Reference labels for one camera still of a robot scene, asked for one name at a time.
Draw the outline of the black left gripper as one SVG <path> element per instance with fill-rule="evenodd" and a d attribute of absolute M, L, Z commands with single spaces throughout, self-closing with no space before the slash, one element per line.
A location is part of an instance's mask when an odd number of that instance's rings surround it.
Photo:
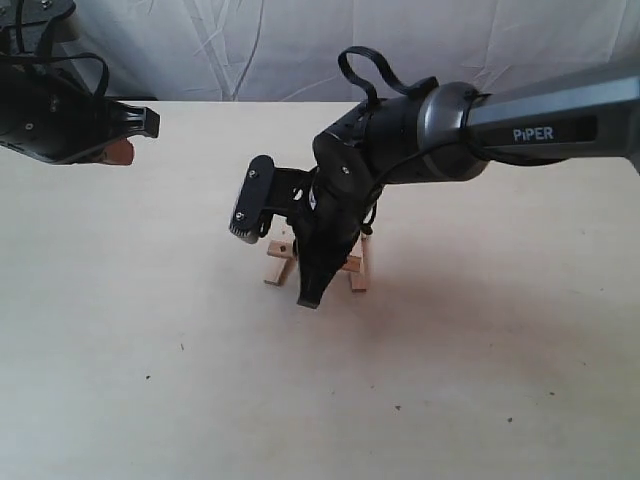
<path fill-rule="evenodd" d="M 96 99 L 55 74 L 1 71 L 1 146 L 51 165 L 130 166 L 133 136 L 156 138 L 148 107 Z"/>

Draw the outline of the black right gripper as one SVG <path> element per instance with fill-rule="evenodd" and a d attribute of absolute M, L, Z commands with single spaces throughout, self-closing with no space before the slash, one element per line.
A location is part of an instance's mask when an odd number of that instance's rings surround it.
<path fill-rule="evenodd" d="M 316 308 L 358 239 L 373 233 L 380 187 L 365 181 L 341 192 L 313 169 L 302 192 L 287 222 L 293 228 L 300 274 L 297 303 Z"/>

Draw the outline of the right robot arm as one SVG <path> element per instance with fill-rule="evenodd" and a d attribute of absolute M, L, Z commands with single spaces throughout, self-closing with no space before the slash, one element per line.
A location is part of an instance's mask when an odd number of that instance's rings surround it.
<path fill-rule="evenodd" d="M 465 182 L 492 162 L 639 160 L 639 68 L 612 63 L 486 94 L 464 82 L 355 107 L 312 143 L 316 169 L 292 223 L 298 304 L 316 308 L 388 185 Z"/>

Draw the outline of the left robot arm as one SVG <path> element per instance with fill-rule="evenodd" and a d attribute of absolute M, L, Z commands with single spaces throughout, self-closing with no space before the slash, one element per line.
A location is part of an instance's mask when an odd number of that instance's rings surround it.
<path fill-rule="evenodd" d="M 94 90 L 54 66 L 69 60 L 101 65 Z M 160 115 L 106 96 L 110 71 L 98 55 L 1 57 L 1 146 L 49 165 L 129 165 L 135 136 L 156 139 Z"/>

